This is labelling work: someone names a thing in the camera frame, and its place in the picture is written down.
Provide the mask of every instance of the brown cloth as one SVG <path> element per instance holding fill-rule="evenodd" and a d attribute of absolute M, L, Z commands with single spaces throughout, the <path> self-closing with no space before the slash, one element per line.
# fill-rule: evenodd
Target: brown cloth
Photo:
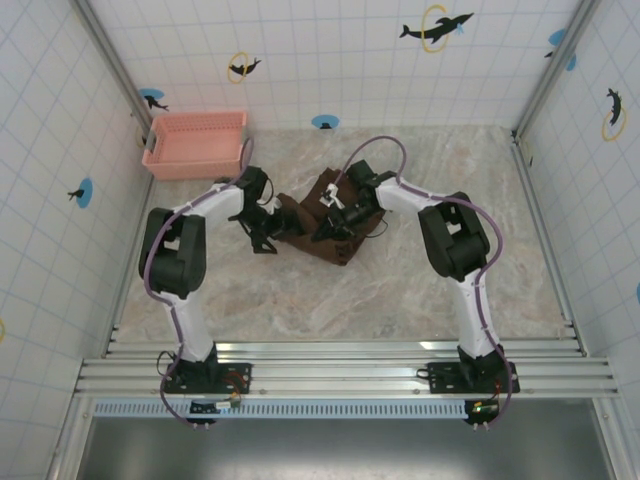
<path fill-rule="evenodd" d="M 285 212 L 295 211 L 305 231 L 304 235 L 290 235 L 279 238 L 278 240 L 293 245 L 298 250 L 302 250 L 327 262 L 344 266 L 356 254 L 366 236 L 371 234 L 378 226 L 384 216 L 384 211 L 375 214 L 362 225 L 358 225 L 356 227 L 356 235 L 348 240 L 337 241 L 328 239 L 320 242 L 312 242 L 311 236 L 325 219 L 327 213 L 329 213 L 329 208 L 320 203 L 320 197 L 327 189 L 327 186 L 335 181 L 339 173 L 339 170 L 327 168 L 322 172 L 322 175 L 318 177 L 309 194 L 300 203 L 284 193 L 278 194 L 278 199 L 282 202 L 283 210 Z M 340 179 L 340 183 L 338 184 L 338 199 L 347 207 L 354 205 L 358 201 L 358 191 L 346 175 Z"/>

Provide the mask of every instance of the cable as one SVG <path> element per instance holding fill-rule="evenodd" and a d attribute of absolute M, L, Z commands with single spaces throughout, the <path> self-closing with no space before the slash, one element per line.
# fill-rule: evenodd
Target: cable
<path fill-rule="evenodd" d="M 144 265 L 143 280 L 144 280 L 144 288 L 145 288 L 145 290 L 147 292 L 147 295 L 149 295 L 154 300 L 156 300 L 158 302 L 161 302 L 161 303 L 165 304 L 167 307 L 169 307 L 169 312 L 170 312 L 170 315 L 171 315 L 171 321 L 173 322 L 173 326 L 176 329 L 176 335 L 178 337 L 178 352 L 176 353 L 176 356 L 175 356 L 175 358 L 173 360 L 173 363 L 171 365 L 169 365 L 169 368 L 167 368 L 167 370 L 164 373 L 164 375 L 162 375 L 162 380 L 160 381 L 160 399 L 162 400 L 162 403 L 164 404 L 164 406 L 167 409 L 167 411 L 169 413 L 171 413 L 171 415 L 173 415 L 182 424 L 187 425 L 188 427 L 192 427 L 194 430 L 198 430 L 198 429 L 208 430 L 209 429 L 209 424 L 205 424 L 201 428 L 199 428 L 199 426 L 197 424 L 191 423 L 189 420 L 187 420 L 185 417 L 181 416 L 178 412 L 176 412 L 173 409 L 173 407 L 169 404 L 169 402 L 167 401 L 167 398 L 165 397 L 165 394 L 164 394 L 164 389 L 165 389 L 165 385 L 167 383 L 167 380 L 169 379 L 171 374 L 174 372 L 174 370 L 176 369 L 176 367 L 178 366 L 178 363 L 180 362 L 180 360 L 182 358 L 182 353 L 184 351 L 184 335 L 182 333 L 182 328 L 180 327 L 180 321 L 178 320 L 178 315 L 176 313 L 176 308 L 175 308 L 175 305 L 173 304 L 173 302 L 171 300 L 169 300 L 168 298 L 165 298 L 162 295 L 159 295 L 159 294 L 155 293 L 151 289 L 151 282 L 150 282 L 151 265 L 153 264 L 153 259 L 155 258 L 156 253 L 158 252 L 158 248 L 160 247 L 160 244 L 162 243 L 162 239 L 163 239 L 164 235 L 171 228 L 171 225 L 173 225 L 173 223 L 178 218 L 180 218 L 181 215 L 184 215 L 189 210 L 191 210 L 192 208 L 200 205 L 202 202 L 204 202 L 205 200 L 208 200 L 209 198 L 213 197 L 214 195 L 217 195 L 218 193 L 224 192 L 225 190 L 231 188 L 233 185 L 235 185 L 238 182 L 238 180 L 240 180 L 240 178 L 242 177 L 244 172 L 247 170 L 247 167 L 249 166 L 249 163 L 251 162 L 251 156 L 253 155 L 253 145 L 254 145 L 254 142 L 253 142 L 253 138 L 251 138 L 251 137 L 248 137 L 244 141 L 244 143 L 242 144 L 242 150 L 240 152 L 240 160 L 242 162 L 242 170 L 240 171 L 240 173 L 235 178 L 233 178 L 229 183 L 224 184 L 219 189 L 209 190 L 208 192 L 203 193 L 198 198 L 196 198 L 194 201 L 192 201 L 190 204 L 186 205 L 185 207 L 182 207 L 180 210 L 175 212 L 171 217 L 169 217 L 169 219 L 164 223 L 164 225 L 162 225 L 162 227 L 158 231 L 158 235 L 156 235 L 156 238 L 154 239 L 153 244 L 151 245 L 151 249 L 149 250 L 149 256 L 147 257 L 147 262 Z"/>
<path fill-rule="evenodd" d="M 376 233 L 375 235 L 365 235 L 365 238 L 378 238 L 380 235 L 387 231 L 387 229 L 389 228 L 389 224 L 387 223 L 387 221 L 384 218 L 381 218 L 380 221 L 384 223 L 384 230 L 380 233 Z"/>
<path fill-rule="evenodd" d="M 360 145 L 358 148 L 356 148 L 355 151 L 351 154 L 351 156 L 347 160 L 347 162 L 345 163 L 344 167 L 342 168 L 342 171 L 338 175 L 338 178 L 334 182 L 335 185 L 338 184 L 338 182 L 340 181 L 340 179 L 342 178 L 342 176 L 344 175 L 344 173 L 346 172 L 347 168 L 349 167 L 349 165 L 351 164 L 351 162 L 353 161 L 355 156 L 358 154 L 358 152 L 360 152 L 360 150 L 362 150 L 364 147 L 366 147 L 370 143 L 373 143 L 373 142 L 375 142 L 377 140 L 391 140 L 392 142 L 394 142 L 396 145 L 398 145 L 400 147 L 400 150 L 402 150 L 402 161 L 400 163 L 400 168 L 398 169 L 398 172 L 396 173 L 396 182 L 397 182 L 397 184 L 398 184 L 398 186 L 400 188 L 406 190 L 407 192 L 413 193 L 415 195 L 419 195 L 419 196 L 424 197 L 424 198 L 429 198 L 429 199 L 432 199 L 432 200 L 436 200 L 438 202 L 456 203 L 458 205 L 462 205 L 464 207 L 470 208 L 473 211 L 475 211 L 476 213 L 478 213 L 480 216 L 482 216 L 487 222 L 489 222 L 489 225 L 491 225 L 491 228 L 493 229 L 493 231 L 496 234 L 496 237 L 498 239 L 498 246 L 496 248 L 496 252 L 494 253 L 493 257 L 491 257 L 491 259 L 487 262 L 487 264 L 480 269 L 480 272 L 478 272 L 478 275 L 476 275 L 476 278 L 474 279 L 474 290 L 475 290 L 475 297 L 476 297 L 476 307 L 478 309 L 478 316 L 480 317 L 480 324 L 482 325 L 482 330 L 484 331 L 485 335 L 487 336 L 487 340 L 489 340 L 489 343 L 491 344 L 493 349 L 498 353 L 498 355 L 500 356 L 500 359 L 504 362 L 504 365 L 505 365 L 505 368 L 506 368 L 506 371 L 507 371 L 507 378 L 509 379 L 509 381 L 507 383 L 507 398 L 505 399 L 504 405 L 500 409 L 500 412 L 498 413 L 496 418 L 491 420 L 491 422 L 489 422 L 489 424 L 488 424 L 488 426 L 495 425 L 498 422 L 498 420 L 500 418 L 502 418 L 504 412 L 507 410 L 507 408 L 509 407 L 509 405 L 511 403 L 511 396 L 513 394 L 513 378 L 512 378 L 513 372 L 511 371 L 511 365 L 509 364 L 509 361 L 507 360 L 507 357 L 505 356 L 504 352 L 502 351 L 501 348 L 499 348 L 498 343 L 495 341 L 495 339 L 493 338 L 491 333 L 489 333 L 489 325 L 487 324 L 487 320 L 484 317 L 484 310 L 483 310 L 483 307 L 482 307 L 482 297 L 481 297 L 481 291 L 480 291 L 480 280 L 487 273 L 487 271 L 496 263 L 498 258 L 500 258 L 500 255 L 502 255 L 502 251 L 504 249 L 504 238 L 502 236 L 502 232 L 500 231 L 500 227 L 495 222 L 495 220 L 493 218 L 491 218 L 491 216 L 485 210 L 483 210 L 482 208 L 478 207 L 477 205 L 474 205 L 471 202 L 467 202 L 466 200 L 462 200 L 460 198 L 455 198 L 455 197 L 446 197 L 446 196 L 445 197 L 441 197 L 441 196 L 438 196 L 438 195 L 430 195 L 427 192 L 423 192 L 422 190 L 418 190 L 416 188 L 411 187 L 410 185 L 407 185 L 407 184 L 403 183 L 402 182 L 402 172 L 404 171 L 404 167 L 407 164 L 407 157 L 408 157 L 407 149 L 405 148 L 405 146 L 402 144 L 402 142 L 400 140 L 398 140 L 397 138 L 392 137 L 390 135 L 378 135 L 376 137 L 370 138 L 369 140 L 364 142 L 362 145 Z"/>

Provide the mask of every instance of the metal pole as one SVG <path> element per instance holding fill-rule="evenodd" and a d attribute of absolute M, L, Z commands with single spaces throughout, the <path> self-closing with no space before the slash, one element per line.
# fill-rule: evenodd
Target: metal pole
<path fill-rule="evenodd" d="M 527 109 L 518 122 L 518 126 L 515 129 L 515 133 L 518 138 L 525 138 L 526 134 L 531 129 L 533 122 L 542 110 L 542 106 L 546 102 L 547 98 L 549 98 L 551 90 L 556 84 L 558 78 L 560 78 L 560 75 L 569 62 L 571 55 L 574 54 L 578 41 L 582 37 L 582 34 L 587 28 L 587 25 L 589 25 L 589 22 L 593 18 L 593 15 L 601 2 L 602 0 L 582 0 L 580 2 L 569 27 L 565 31 L 562 42 L 560 42 L 560 45 L 553 53 L 549 67 L 540 79 L 540 82 L 527 105 Z"/>
<path fill-rule="evenodd" d="M 104 30 L 100 20 L 96 16 L 89 0 L 70 0 L 70 3 L 73 10 L 80 18 L 80 21 L 83 23 L 84 28 L 89 34 L 94 46 L 98 52 L 100 52 L 107 68 L 120 87 L 120 91 L 127 99 L 127 103 L 131 107 L 131 111 L 136 117 L 136 120 L 138 120 L 140 128 L 146 135 L 146 133 L 151 129 L 151 121 L 153 120 L 151 114 L 142 102 L 142 99 L 138 94 L 138 90 L 129 77 L 120 57 L 118 57 L 118 53 L 115 48 L 113 48 L 113 45 L 107 36 L 107 32 Z"/>

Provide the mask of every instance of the metal rail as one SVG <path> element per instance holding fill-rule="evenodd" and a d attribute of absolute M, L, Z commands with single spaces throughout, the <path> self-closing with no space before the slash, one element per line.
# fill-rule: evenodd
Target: metal rail
<path fill-rule="evenodd" d="M 531 129 L 544 103 L 547 98 L 549 98 L 551 90 L 567 66 L 571 55 L 575 52 L 578 41 L 586 30 L 587 25 L 589 25 L 601 1 L 602 0 L 582 0 L 580 2 L 575 15 L 571 19 L 571 23 L 565 31 L 562 42 L 560 42 L 558 48 L 553 52 L 551 63 L 540 79 L 531 100 L 527 104 L 526 110 L 515 128 L 516 135 L 519 138 L 525 138 Z"/>

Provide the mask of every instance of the yellow ring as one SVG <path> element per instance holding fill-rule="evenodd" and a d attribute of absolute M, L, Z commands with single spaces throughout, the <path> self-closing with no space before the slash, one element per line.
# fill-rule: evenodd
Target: yellow ring
<path fill-rule="evenodd" d="M 624 109 L 622 105 L 620 106 L 620 111 L 624 113 L 624 119 L 622 120 L 622 126 L 620 127 L 620 131 L 616 133 L 613 137 L 607 137 L 607 134 L 606 134 L 607 120 L 611 118 L 611 116 L 613 115 L 613 112 L 607 113 L 604 119 L 602 120 L 602 139 L 605 142 L 613 142 L 614 140 L 616 140 L 620 136 L 620 134 L 624 132 L 624 129 L 627 126 L 627 111 Z"/>
<path fill-rule="evenodd" d="M 442 51 L 442 49 L 447 46 L 447 42 L 449 41 L 449 34 L 447 33 L 444 37 L 444 43 L 440 46 L 440 48 L 436 48 L 435 50 L 431 50 L 429 47 L 427 47 L 427 44 L 424 42 L 425 40 L 424 24 L 425 24 L 425 21 L 427 20 L 427 15 L 429 15 L 429 13 L 431 13 L 433 10 L 440 10 L 442 13 L 447 13 L 447 9 L 444 8 L 442 5 L 431 5 L 424 12 L 424 15 L 422 16 L 422 25 L 420 28 L 420 38 L 422 39 L 422 49 L 427 53 L 438 53 Z"/>
<path fill-rule="evenodd" d="M 244 57 L 244 71 L 242 72 L 242 77 L 240 77 L 240 80 L 235 81 L 231 78 L 231 67 L 233 66 L 233 62 L 235 61 L 235 59 L 238 58 L 239 56 Z M 237 85 L 247 77 L 248 68 L 249 68 L 249 55 L 247 55 L 246 52 L 238 52 L 233 57 L 231 57 L 231 60 L 229 61 L 229 68 L 227 68 L 227 78 L 231 83 L 235 83 Z"/>

